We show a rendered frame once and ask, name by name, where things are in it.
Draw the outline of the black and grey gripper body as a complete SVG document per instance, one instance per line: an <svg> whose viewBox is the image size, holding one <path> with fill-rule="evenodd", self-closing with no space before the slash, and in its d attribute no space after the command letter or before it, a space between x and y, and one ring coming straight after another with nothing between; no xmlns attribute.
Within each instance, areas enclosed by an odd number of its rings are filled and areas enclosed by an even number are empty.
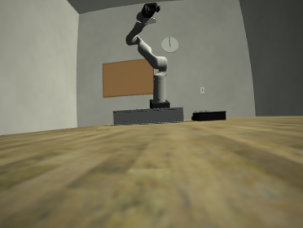
<svg viewBox="0 0 303 228"><path fill-rule="evenodd" d="M156 12L156 4L157 3L146 3L144 4L143 6L143 11L141 13L141 16L144 18L144 20L142 21L142 24L145 25L145 24L153 24L156 22L155 19L153 19L153 15L154 13ZM145 6L147 5L147 7L150 7L150 11L146 14L145 12Z"/></svg>

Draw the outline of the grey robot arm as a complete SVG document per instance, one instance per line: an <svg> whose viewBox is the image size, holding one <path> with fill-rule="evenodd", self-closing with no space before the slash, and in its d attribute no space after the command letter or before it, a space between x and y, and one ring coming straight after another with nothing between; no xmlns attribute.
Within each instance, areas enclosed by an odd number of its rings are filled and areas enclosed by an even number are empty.
<svg viewBox="0 0 303 228"><path fill-rule="evenodd" d="M136 16L137 22L134 28L126 37L126 43L128 46L138 45L138 52L143 55L147 62L154 68L159 69L158 73L153 76L153 102L163 103L165 102L166 93L166 75L168 62L165 57L158 57L152 54L152 49L147 45L138 34L142 32L146 26L141 22L144 18L140 15L140 12ZM140 20L139 20L140 19ZM132 39L133 38L133 39ZM131 40L132 39L132 40Z"/></svg>

